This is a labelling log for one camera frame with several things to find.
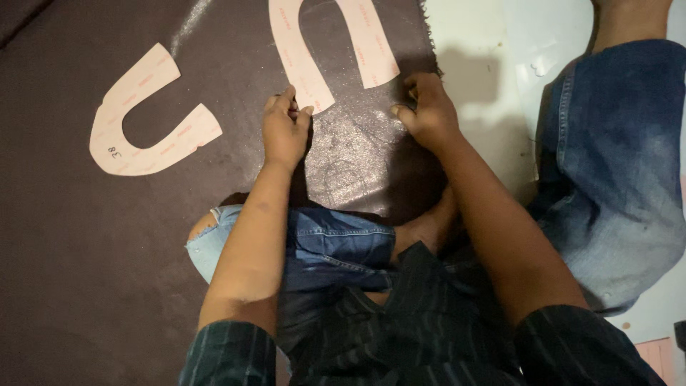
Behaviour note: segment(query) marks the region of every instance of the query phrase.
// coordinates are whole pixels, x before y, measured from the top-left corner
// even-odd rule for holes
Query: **forearm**
[[[586,307],[581,290],[536,222],[457,133],[439,154],[464,226],[512,325],[552,304]]]
[[[222,250],[198,329],[217,320],[237,319],[274,333],[291,173],[276,163],[262,167]]]

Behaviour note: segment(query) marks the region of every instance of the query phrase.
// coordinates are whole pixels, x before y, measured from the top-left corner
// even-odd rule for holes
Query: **hand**
[[[455,106],[434,73],[413,73],[405,85],[417,99],[417,109],[396,104],[391,111],[420,145],[438,156],[460,136]]]
[[[279,164],[291,173],[305,155],[309,120],[313,106],[298,112],[294,98],[296,88],[291,84],[281,95],[269,97],[262,117],[264,164]]]

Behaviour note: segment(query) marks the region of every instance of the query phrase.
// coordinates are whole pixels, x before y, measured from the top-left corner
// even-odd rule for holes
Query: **handwritten number 38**
[[[116,148],[109,148],[107,151],[112,153],[112,158],[121,157],[121,153],[117,152]]]

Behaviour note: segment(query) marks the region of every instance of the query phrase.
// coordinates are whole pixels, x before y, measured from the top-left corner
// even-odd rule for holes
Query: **shirt sleeve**
[[[216,321],[196,335],[179,376],[180,386],[274,385],[276,345],[242,321]]]
[[[521,371],[531,385],[664,385],[620,330],[595,313],[549,306],[515,332]]]

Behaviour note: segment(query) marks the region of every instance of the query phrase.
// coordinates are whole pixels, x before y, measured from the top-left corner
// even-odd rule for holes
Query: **dark striped shirt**
[[[347,288],[290,356],[292,385],[663,385],[591,311],[550,306],[509,330],[422,244],[403,253],[384,306]],[[274,357],[259,327],[215,322],[198,333],[179,383],[273,385]]]

